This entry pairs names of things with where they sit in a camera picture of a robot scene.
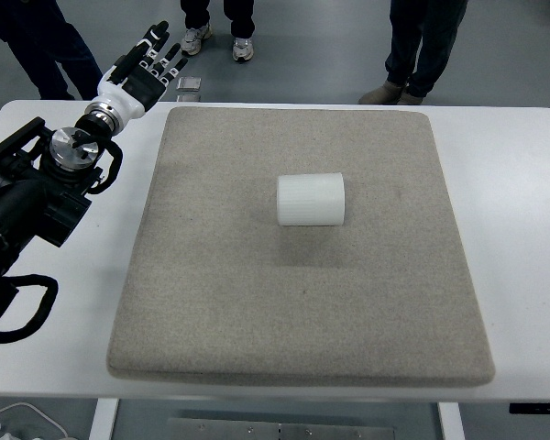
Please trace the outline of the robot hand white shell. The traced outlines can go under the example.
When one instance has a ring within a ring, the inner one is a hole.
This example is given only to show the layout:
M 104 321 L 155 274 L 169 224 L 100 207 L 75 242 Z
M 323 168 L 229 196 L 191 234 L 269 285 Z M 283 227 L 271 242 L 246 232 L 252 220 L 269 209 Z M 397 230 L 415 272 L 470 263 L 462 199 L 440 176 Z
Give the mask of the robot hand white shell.
M 98 95 L 85 113 L 108 120 L 115 132 L 146 114 L 188 62 L 181 56 L 179 43 L 163 49 L 169 39 L 168 22 L 151 26 L 128 54 L 104 74 L 97 87 Z

